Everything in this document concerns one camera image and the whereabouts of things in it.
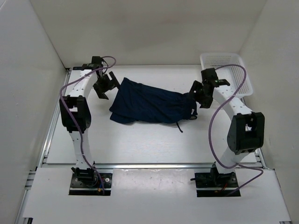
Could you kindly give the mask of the navy blue shorts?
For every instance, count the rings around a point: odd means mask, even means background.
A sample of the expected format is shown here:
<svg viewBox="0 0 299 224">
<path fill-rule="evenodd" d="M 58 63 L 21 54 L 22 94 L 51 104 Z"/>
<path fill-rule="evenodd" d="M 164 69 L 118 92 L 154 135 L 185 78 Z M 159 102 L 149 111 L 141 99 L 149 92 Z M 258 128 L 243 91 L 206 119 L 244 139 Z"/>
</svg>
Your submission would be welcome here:
<svg viewBox="0 0 299 224">
<path fill-rule="evenodd" d="M 136 121 L 176 124 L 197 119 L 197 103 L 188 93 L 168 91 L 124 78 L 112 106 L 110 119 L 120 124 Z"/>
</svg>

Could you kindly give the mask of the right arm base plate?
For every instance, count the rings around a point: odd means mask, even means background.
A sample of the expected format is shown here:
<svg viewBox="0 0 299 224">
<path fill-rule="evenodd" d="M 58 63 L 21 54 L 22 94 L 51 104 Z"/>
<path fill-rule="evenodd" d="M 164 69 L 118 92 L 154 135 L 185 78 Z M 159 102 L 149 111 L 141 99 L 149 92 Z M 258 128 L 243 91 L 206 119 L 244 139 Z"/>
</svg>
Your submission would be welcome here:
<svg viewBox="0 0 299 224">
<path fill-rule="evenodd" d="M 241 197 L 235 172 L 213 175 L 212 173 L 195 173 L 190 179 L 196 185 L 197 197 Z"/>
</svg>

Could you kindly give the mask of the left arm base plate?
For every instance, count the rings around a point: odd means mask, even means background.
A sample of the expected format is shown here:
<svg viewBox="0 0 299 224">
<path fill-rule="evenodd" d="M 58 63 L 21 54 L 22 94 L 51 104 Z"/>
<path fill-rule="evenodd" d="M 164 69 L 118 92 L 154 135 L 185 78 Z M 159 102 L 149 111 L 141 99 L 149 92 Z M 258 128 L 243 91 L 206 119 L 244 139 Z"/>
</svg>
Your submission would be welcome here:
<svg viewBox="0 0 299 224">
<path fill-rule="evenodd" d="M 113 182 L 112 173 L 100 173 L 104 186 L 94 170 L 71 168 L 69 188 L 71 196 L 110 196 Z"/>
</svg>

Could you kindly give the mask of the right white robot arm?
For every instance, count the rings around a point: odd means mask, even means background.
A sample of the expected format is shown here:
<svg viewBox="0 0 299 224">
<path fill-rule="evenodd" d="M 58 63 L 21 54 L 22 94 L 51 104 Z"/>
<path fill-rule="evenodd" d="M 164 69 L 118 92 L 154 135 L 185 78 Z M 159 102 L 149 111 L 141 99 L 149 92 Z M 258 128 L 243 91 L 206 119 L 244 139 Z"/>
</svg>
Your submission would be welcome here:
<svg viewBox="0 0 299 224">
<path fill-rule="evenodd" d="M 202 82 L 193 82 L 189 96 L 205 109 L 217 101 L 220 106 L 216 112 L 223 109 L 231 121 L 228 147 L 221 158 L 215 159 L 217 170 L 210 174 L 211 184 L 219 187 L 226 182 L 226 174 L 232 173 L 243 158 L 263 146 L 265 117 L 249 109 L 236 96 L 237 91 L 231 89 L 230 83 L 218 78 L 215 68 L 202 70 L 201 77 Z"/>
</svg>

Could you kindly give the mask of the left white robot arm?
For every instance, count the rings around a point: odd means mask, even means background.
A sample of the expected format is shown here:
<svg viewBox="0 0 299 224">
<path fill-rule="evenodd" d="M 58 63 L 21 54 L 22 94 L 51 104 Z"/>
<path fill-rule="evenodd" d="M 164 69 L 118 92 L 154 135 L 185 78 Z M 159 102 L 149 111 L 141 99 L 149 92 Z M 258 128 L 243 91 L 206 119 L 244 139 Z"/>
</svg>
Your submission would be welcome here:
<svg viewBox="0 0 299 224">
<path fill-rule="evenodd" d="M 76 157 L 72 171 L 88 187 L 96 185 L 101 177 L 90 152 L 88 129 L 92 116 L 87 99 L 91 90 L 98 98 L 108 99 L 106 92 L 120 87 L 114 73 L 107 73 L 115 64 L 113 56 L 93 56 L 91 63 L 82 65 L 79 78 L 64 85 L 59 92 L 62 124 L 70 134 Z"/>
</svg>

